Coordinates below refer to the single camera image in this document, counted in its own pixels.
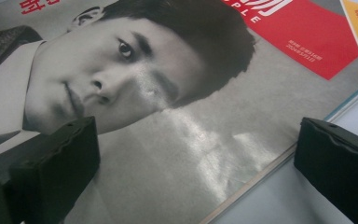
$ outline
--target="glossy surface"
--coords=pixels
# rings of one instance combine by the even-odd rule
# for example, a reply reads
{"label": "glossy surface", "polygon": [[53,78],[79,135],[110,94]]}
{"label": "glossy surface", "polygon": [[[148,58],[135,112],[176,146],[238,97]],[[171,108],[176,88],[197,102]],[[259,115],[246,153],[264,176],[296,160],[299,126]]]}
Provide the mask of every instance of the glossy surface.
{"label": "glossy surface", "polygon": [[[31,20],[19,2],[0,29],[28,21],[46,39],[96,4],[61,1]],[[358,59],[326,81],[255,37],[248,71],[221,91],[100,135],[100,171],[65,223],[199,223],[296,141],[303,117],[323,119],[358,89]]]}

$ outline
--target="magazine cover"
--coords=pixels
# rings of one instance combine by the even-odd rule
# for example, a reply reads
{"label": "magazine cover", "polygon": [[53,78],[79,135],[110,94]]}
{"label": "magazine cover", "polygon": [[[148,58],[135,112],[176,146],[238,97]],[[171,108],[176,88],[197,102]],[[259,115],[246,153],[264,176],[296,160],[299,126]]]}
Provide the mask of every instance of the magazine cover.
{"label": "magazine cover", "polygon": [[358,58],[336,72],[318,76],[224,1],[6,1],[0,153],[94,116],[100,169],[65,223],[208,222],[284,160],[303,117],[358,89]]}

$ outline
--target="gray surface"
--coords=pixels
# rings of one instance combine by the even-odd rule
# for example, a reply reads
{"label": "gray surface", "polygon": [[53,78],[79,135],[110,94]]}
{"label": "gray surface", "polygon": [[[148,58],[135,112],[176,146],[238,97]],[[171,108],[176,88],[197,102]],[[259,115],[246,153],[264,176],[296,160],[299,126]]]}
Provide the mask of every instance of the gray surface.
{"label": "gray surface", "polygon": [[351,224],[287,161],[212,223]]}
{"label": "gray surface", "polygon": [[[19,2],[0,5],[0,29],[28,23],[51,39],[97,1],[29,16]],[[357,88],[358,59],[326,81],[257,36],[249,70],[220,92],[101,135],[101,169],[66,223],[198,223],[296,141],[302,117],[324,118]]]}

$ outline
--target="black object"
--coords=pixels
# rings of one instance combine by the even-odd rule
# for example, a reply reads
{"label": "black object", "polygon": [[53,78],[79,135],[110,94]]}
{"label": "black object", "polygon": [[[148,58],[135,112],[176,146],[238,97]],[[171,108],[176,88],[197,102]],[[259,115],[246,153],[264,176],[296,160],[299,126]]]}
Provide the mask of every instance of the black object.
{"label": "black object", "polygon": [[358,224],[358,136],[303,118],[295,167],[335,207]]}
{"label": "black object", "polygon": [[0,155],[0,224],[57,224],[99,168],[94,118],[79,119]]}

